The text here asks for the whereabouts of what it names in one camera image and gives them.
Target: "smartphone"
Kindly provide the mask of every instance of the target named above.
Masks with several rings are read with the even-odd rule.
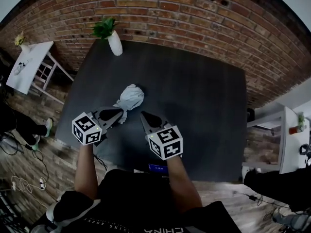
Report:
[[[149,164],[149,170],[158,173],[169,173],[167,166]]]

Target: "green plant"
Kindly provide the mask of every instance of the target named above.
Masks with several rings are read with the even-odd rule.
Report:
[[[303,113],[300,113],[298,115],[298,125],[303,125],[304,120],[305,120],[305,116],[303,115]]]
[[[21,44],[23,44],[23,42],[25,41],[25,36],[24,33],[20,33],[18,36],[15,37],[15,45],[16,46],[20,46]]]
[[[96,23],[95,27],[93,28],[93,35],[100,37],[102,40],[107,39],[107,37],[112,35],[112,32],[115,27],[115,19],[108,18],[103,19],[101,22]]]

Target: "white side table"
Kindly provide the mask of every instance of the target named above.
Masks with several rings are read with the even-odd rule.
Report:
[[[64,104],[64,102],[52,96],[50,93],[46,91],[48,83],[56,67],[59,67],[73,81],[73,78],[63,69],[63,67],[53,58],[53,56],[49,52],[53,43],[54,43],[53,41],[49,41],[33,44],[29,46],[31,48],[31,51],[29,53],[22,51],[13,66],[13,69],[10,73],[10,76],[6,84],[24,94],[28,94],[30,86],[33,86],[34,88],[46,94],[53,100],[61,104]],[[48,56],[54,62],[53,66],[50,66],[43,61],[46,56]],[[16,75],[19,63],[25,63],[25,67],[20,71],[18,75]],[[41,65],[45,67],[44,70],[46,68],[50,69],[50,73],[48,75],[44,73],[44,70],[43,71],[39,70],[39,67]],[[42,82],[43,87],[41,88],[40,86],[36,85],[33,82],[34,79],[37,79],[40,82]]]
[[[299,148],[303,144],[309,144],[309,120],[305,119],[304,125],[306,125],[307,128],[303,132],[289,134],[289,128],[298,125],[298,115],[290,108],[284,106],[283,111],[249,122],[247,123],[247,127],[250,128],[256,125],[261,125],[276,119],[280,119],[281,121],[281,141],[279,146],[278,164],[243,162],[243,166],[279,171],[281,174],[294,172],[299,168],[306,167],[308,158],[305,155],[299,154]]]

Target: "yellow flower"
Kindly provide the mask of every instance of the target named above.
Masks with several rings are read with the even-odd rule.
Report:
[[[18,36],[16,36],[14,43],[16,46],[19,46],[24,42],[24,40],[25,40],[25,36],[24,36],[24,33],[22,32]]]

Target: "brick wall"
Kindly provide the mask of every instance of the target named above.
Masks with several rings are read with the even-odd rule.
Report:
[[[79,69],[95,40],[92,27],[112,16],[123,40],[192,51],[244,69],[252,107],[311,75],[310,32],[280,0],[28,0],[14,13],[0,29],[0,47],[17,58],[14,37],[21,31],[32,43],[52,40],[67,69]]]

